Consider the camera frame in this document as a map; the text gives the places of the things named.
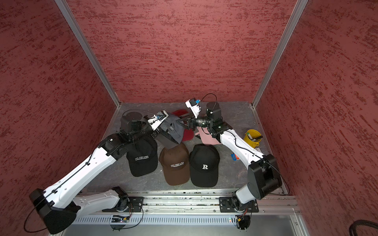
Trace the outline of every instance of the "aluminum frame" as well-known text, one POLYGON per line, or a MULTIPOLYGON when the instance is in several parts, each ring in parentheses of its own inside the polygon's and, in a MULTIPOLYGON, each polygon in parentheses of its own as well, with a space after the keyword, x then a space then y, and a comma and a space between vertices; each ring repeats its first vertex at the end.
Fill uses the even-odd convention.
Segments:
POLYGON ((110 84, 108 77, 106 76, 104 70, 102 69, 100 65, 100 62, 97 60, 95 53, 92 51, 91 47, 89 46, 89 43, 87 39, 85 38, 83 32, 81 31, 79 24, 77 23, 74 15, 72 14, 71 9, 68 6, 67 2, 65 0, 55 0, 55 2, 58 5, 60 11, 62 12, 64 18, 66 19, 68 25, 70 26, 72 32, 74 33, 77 40, 79 41, 89 61, 92 63, 93 68, 96 70, 98 76, 100 77, 106 90, 111 96, 113 102, 115 103, 117 107, 119 107, 121 105, 121 101, 119 100, 116 92, 114 91, 112 85, 110 84))
MULTIPOLYGON (((172 190, 128 192, 130 197, 144 197, 144 214, 164 215, 225 215, 240 213, 222 213, 219 209, 219 197, 231 197, 237 189, 208 189, 208 190, 172 190)), ((270 194, 257 200, 259 212, 252 215, 300 215, 295 196, 278 196, 270 194)), ((109 212, 98 211, 94 214, 107 215, 109 212)))
POLYGON ((109 122, 109 125, 108 127, 106 128, 106 131, 104 133, 104 136, 102 137, 101 140, 104 140, 106 137, 108 137, 109 135, 113 134, 114 132, 111 131, 114 123, 116 122, 116 119, 117 119, 117 116, 118 116, 118 113, 119 111, 121 110, 121 105, 119 105, 118 107, 116 107, 114 113, 113 113, 113 116, 112 118, 110 119, 110 122, 109 122))
POLYGON ((308 0, 298 0, 297 3, 294 6, 293 12, 291 13, 289 21, 287 22, 285 30, 283 31, 280 42, 277 45, 277 49, 274 52, 272 60, 270 61, 270 64, 268 66, 268 69, 266 70, 264 78, 261 81, 261 84, 259 86, 259 89, 258 89, 256 95, 255 95, 255 98, 252 101, 252 106, 254 108, 256 108, 257 104, 259 103, 259 101, 261 99, 262 94, 264 93, 266 86, 268 85, 270 77, 272 76, 274 69, 276 68, 276 66, 278 64, 278 61, 280 60, 282 53, 284 52, 285 47, 286 47, 287 43, 289 42, 291 35, 293 34, 295 26, 297 25, 298 20, 302 15, 302 12, 303 12, 306 4, 307 4, 307 1, 308 0))
POLYGON ((301 215, 290 215, 293 228, 297 236, 309 236, 307 227, 304 224, 303 216, 301 215))
MULTIPOLYGON (((257 126, 259 127, 259 132, 261 133, 261 135, 262 135, 263 137, 266 137, 266 134, 265 134, 265 132, 264 132, 264 128, 262 127, 262 124, 261 124, 261 121, 260 121, 259 115, 257 114, 256 107, 253 107, 252 104, 251 104, 251 105, 250 105, 250 108, 251 108, 251 110, 252 110, 253 116, 255 117, 255 120, 256 120, 257 126)), ((269 152, 270 154, 273 155, 273 153, 272 153, 272 149, 270 148, 270 145, 269 145, 268 140, 265 138, 265 139, 262 139, 261 141, 262 141, 262 142, 265 144, 265 146, 268 148, 268 152, 269 152)), ((286 186, 286 183, 285 183, 285 181, 284 181, 284 179, 283 179, 282 177, 281 177, 281 179, 282 179, 282 186, 281 186, 281 189, 282 189, 282 191, 283 191, 284 194, 288 194, 288 188, 287 188, 287 186, 286 186)))

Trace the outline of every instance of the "gray floor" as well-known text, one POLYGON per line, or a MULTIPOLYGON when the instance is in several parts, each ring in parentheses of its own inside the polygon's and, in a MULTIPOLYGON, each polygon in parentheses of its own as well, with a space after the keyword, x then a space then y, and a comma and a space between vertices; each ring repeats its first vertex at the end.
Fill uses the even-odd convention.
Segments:
MULTIPOLYGON (((223 120, 230 124, 240 137, 244 137, 248 129, 258 130, 258 126, 253 117, 249 103, 247 102, 219 102, 223 120)), ((173 112, 178 109, 186 109, 184 103, 123 103, 117 118, 107 133, 119 131, 121 124, 120 118, 124 111, 129 109, 142 109, 152 113, 160 110, 173 112)), ((158 143, 158 155, 163 146, 158 143)), ((201 140, 194 137, 184 144, 189 152, 193 150, 194 145, 201 143, 201 140)), ((240 188, 246 184, 247 169, 240 160, 233 161, 231 158, 232 151, 226 146, 215 145, 218 150, 221 161, 219 163, 219 177, 216 189, 221 188, 240 188)), ((266 147, 262 144, 260 147, 263 153, 268 153, 266 147)), ((112 187, 120 186, 125 191, 157 191, 157 190, 194 190, 201 189, 192 184, 189 180, 187 183, 177 186, 170 186, 166 183, 161 168, 158 163, 157 169, 147 175, 134 177, 130 173, 129 163, 126 157, 119 159, 117 162, 106 168, 98 174, 84 189, 83 192, 104 192, 112 187)))
POLYGON ((62 236, 294 236, 289 216, 254 216, 247 231, 234 226, 202 225, 138 225, 135 228, 112 231, 110 225, 71 225, 62 236))

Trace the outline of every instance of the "black cable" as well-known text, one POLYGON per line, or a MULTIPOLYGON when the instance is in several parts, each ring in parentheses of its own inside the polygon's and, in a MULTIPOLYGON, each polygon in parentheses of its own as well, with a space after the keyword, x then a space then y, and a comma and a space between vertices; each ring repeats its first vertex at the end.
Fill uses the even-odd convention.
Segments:
POLYGON ((124 116, 124 114, 128 111, 143 111, 143 112, 146 112, 146 113, 150 113, 152 115, 156 115, 155 113, 152 113, 152 112, 149 112, 149 111, 145 111, 145 110, 140 110, 140 109, 130 109, 130 110, 127 110, 125 112, 123 112, 122 116, 124 116))
MULTIPOLYGON (((223 131, 225 131, 225 132, 229 132, 230 134, 233 135, 233 137, 235 138, 235 146, 237 146, 238 148, 244 149, 244 150, 246 150, 246 151, 252 153, 252 155, 254 155, 255 157, 258 157, 258 158, 260 158, 260 159, 263 159, 263 158, 259 157, 258 155, 254 154, 253 152, 251 152, 250 150, 238 146, 238 145, 236 144, 236 136, 235 136, 233 133, 231 133, 231 132, 228 131, 228 130, 223 130, 223 131)), ((270 164, 270 163, 267 162, 267 161, 264 161, 264 162, 267 163, 268 165, 270 165, 273 169, 275 169, 275 170, 278 172, 278 174, 281 176, 283 182, 286 183, 286 186, 287 186, 287 194, 285 194, 284 196, 289 195, 289 194, 290 194, 290 188, 289 188, 289 185, 287 184, 286 180, 283 178, 282 174, 281 174, 281 173, 280 173, 280 172, 279 172, 279 171, 278 171, 278 170, 277 170, 272 164, 270 164)))
POLYGON ((130 207, 131 207, 131 210, 130 210, 130 218, 131 218, 131 215, 133 214, 133 211, 134 211, 134 208, 133 208, 133 204, 130 202, 130 207))
POLYGON ((377 223, 374 223, 372 221, 367 221, 367 220, 356 220, 349 227, 349 235, 350 236, 358 236, 357 226, 359 226, 359 225, 369 226, 369 227, 372 227, 372 228, 375 228, 375 229, 378 230, 378 224, 377 223))
POLYGON ((251 212, 251 215, 249 216, 249 223, 248 223, 247 228, 249 228, 249 226, 250 226, 250 224, 251 224, 251 218, 252 218, 252 212, 251 212))
POLYGON ((248 210, 248 208, 245 209, 245 211, 243 212, 243 214, 242 214, 242 215, 239 215, 238 218, 243 218, 242 220, 244 220, 244 216, 245 216, 245 214, 247 213, 247 210, 248 210))
POLYGON ((93 150, 93 152, 91 153, 91 155, 89 156, 89 159, 88 159, 88 161, 85 163, 85 165, 83 165, 80 169, 78 169, 78 171, 76 171, 73 175, 71 175, 68 179, 66 179, 63 183, 61 183, 58 187, 56 187, 56 188, 54 188, 52 191, 51 191, 51 193, 49 193, 46 197, 44 197, 39 203, 37 203, 37 205, 35 205, 34 206, 34 208, 30 211, 30 213, 28 214, 28 216, 26 217, 26 219, 25 219, 25 221, 24 221, 24 231, 25 232, 27 232, 27 233, 36 233, 36 232, 39 232, 39 231, 42 231, 42 230, 45 230, 45 229, 47 229, 47 227, 46 228, 43 228, 43 229, 41 229, 41 230, 36 230, 36 231, 29 231, 29 230, 27 230, 26 229, 26 223, 28 222, 28 219, 29 219, 29 217, 30 217, 30 215, 33 213, 33 211, 34 211, 34 209, 36 209, 37 208, 37 206, 41 203, 41 202, 43 202, 48 196, 50 196, 51 194, 55 194, 55 193, 57 193, 57 189, 58 188, 60 188, 62 185, 64 185, 70 178, 72 178, 74 175, 76 175, 79 171, 81 171, 85 166, 87 166, 87 165, 90 165, 90 163, 89 163, 89 161, 91 160, 91 158, 92 158, 92 155, 93 155, 93 153, 95 152, 95 150, 96 150, 96 148, 93 150))
POLYGON ((217 99, 217 95, 215 95, 214 93, 208 93, 208 94, 206 94, 205 96, 203 96, 203 98, 200 100, 200 106, 202 107, 202 100, 203 100, 207 95, 209 95, 209 94, 212 94, 212 95, 215 96, 215 103, 214 103, 214 107, 213 107, 213 110, 214 110, 215 105, 217 104, 217 101, 218 101, 218 99, 217 99))
POLYGON ((24 231, 25 231, 25 232, 27 232, 27 233, 36 233, 36 232, 39 232, 39 231, 42 231, 42 230, 47 229, 47 227, 46 227, 46 228, 43 228, 43 229, 41 229, 41 230, 29 231, 29 230, 26 229, 26 223, 27 223, 27 221, 28 221, 30 215, 33 213, 34 209, 36 209, 37 206, 38 206, 41 202, 43 202, 48 196, 50 196, 52 193, 53 193, 53 192, 49 193, 46 197, 44 197, 44 198, 43 198, 43 199, 42 199, 37 205, 35 205, 35 207, 33 208, 33 210, 31 210, 31 212, 28 214, 28 216, 26 217, 26 219, 25 219, 25 221, 24 221, 24 231))
POLYGON ((205 134, 210 134, 210 133, 206 133, 203 127, 202 127, 202 131, 203 131, 205 134))
POLYGON ((270 193, 270 195, 277 195, 277 196, 287 196, 288 194, 279 194, 279 193, 270 193))
POLYGON ((126 230, 126 229, 129 229, 129 228, 134 228, 134 227, 136 227, 137 225, 139 225, 140 222, 142 222, 142 220, 143 220, 143 216, 144 216, 143 208, 142 208, 141 206, 139 206, 139 205, 134 205, 134 204, 132 204, 132 205, 133 205, 133 206, 137 206, 137 207, 139 207, 139 208, 142 210, 142 218, 141 218, 141 220, 140 220, 136 225, 134 225, 134 226, 131 226, 131 227, 128 227, 128 228, 121 228, 121 229, 118 229, 118 231, 120 231, 120 230, 126 230))

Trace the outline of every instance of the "yellow bucket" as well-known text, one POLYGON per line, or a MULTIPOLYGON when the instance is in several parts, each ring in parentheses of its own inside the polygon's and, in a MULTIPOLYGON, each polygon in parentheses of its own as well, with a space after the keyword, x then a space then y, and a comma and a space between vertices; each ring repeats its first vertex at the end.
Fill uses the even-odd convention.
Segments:
POLYGON ((260 132, 258 132, 257 130, 248 130, 246 133, 245 133, 245 137, 244 137, 244 141, 246 143, 248 143, 251 147, 255 148, 255 147, 258 147, 260 144, 260 141, 261 139, 258 139, 256 142, 252 141, 247 134, 250 134, 252 139, 254 138, 257 138, 257 137, 260 137, 261 134, 260 132))

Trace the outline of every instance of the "table surface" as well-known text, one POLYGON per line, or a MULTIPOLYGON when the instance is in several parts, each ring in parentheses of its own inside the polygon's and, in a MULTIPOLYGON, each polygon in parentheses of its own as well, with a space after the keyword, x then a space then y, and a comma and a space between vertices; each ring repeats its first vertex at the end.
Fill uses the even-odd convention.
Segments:
MULTIPOLYGON (((222 110, 223 120, 230 124, 238 135, 244 138, 245 132, 249 129, 258 130, 257 123, 253 117, 250 104, 247 102, 219 102, 222 110)), ((206 103, 202 103, 202 112, 206 103)), ((152 113, 161 110, 173 112, 178 109, 186 109, 185 103, 122 103, 112 127, 108 128, 107 133, 116 133, 121 125, 121 117, 124 111, 129 109, 142 109, 152 113)), ((189 152, 194 145, 202 143, 197 137, 183 142, 189 152)), ((158 141, 158 156, 164 148, 158 141)), ((218 183, 212 187, 215 189, 241 188, 247 181, 247 169, 240 160, 234 161, 231 158, 233 153, 228 147, 219 144, 215 145, 220 155, 218 183)), ((268 153, 263 143, 260 144, 261 151, 268 153)), ((126 155, 120 158, 111 166, 107 167, 98 174, 83 189, 84 192, 104 192, 112 187, 120 186, 125 191, 159 191, 159 190, 195 190, 202 189, 192 184, 189 180, 185 184, 170 186, 166 183, 161 164, 158 162, 156 170, 150 174, 134 177, 130 172, 129 162, 126 155)))

